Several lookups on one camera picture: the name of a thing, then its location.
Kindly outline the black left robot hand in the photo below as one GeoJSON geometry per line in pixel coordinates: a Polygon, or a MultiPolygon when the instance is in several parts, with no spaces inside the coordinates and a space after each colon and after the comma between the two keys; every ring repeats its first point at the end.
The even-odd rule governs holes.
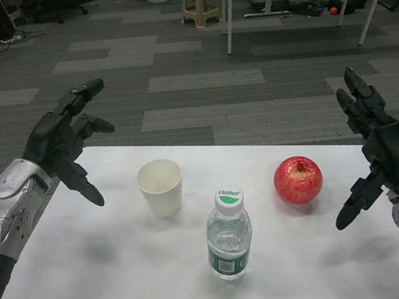
{"type": "Polygon", "coordinates": [[[57,106],[34,126],[23,153],[24,159],[40,166],[50,177],[59,178],[69,189],[97,206],[104,205],[104,198],[88,182],[87,171],[75,161],[83,151],[84,141],[93,133],[115,131],[110,122],[83,111],[103,86],[102,79],[94,79],[65,93],[57,106]]]}

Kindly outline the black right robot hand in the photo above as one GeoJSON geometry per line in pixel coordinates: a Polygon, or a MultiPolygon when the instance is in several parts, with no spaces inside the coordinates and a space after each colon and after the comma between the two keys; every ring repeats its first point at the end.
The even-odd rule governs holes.
{"type": "Polygon", "coordinates": [[[351,195],[336,218],[336,228],[343,230],[382,194],[383,187],[399,195],[399,121],[385,111],[386,103],[374,86],[367,84],[352,68],[346,68],[344,81],[348,90],[337,89],[336,99],[348,116],[351,131],[364,140],[362,153],[370,173],[351,187],[351,195]]]}

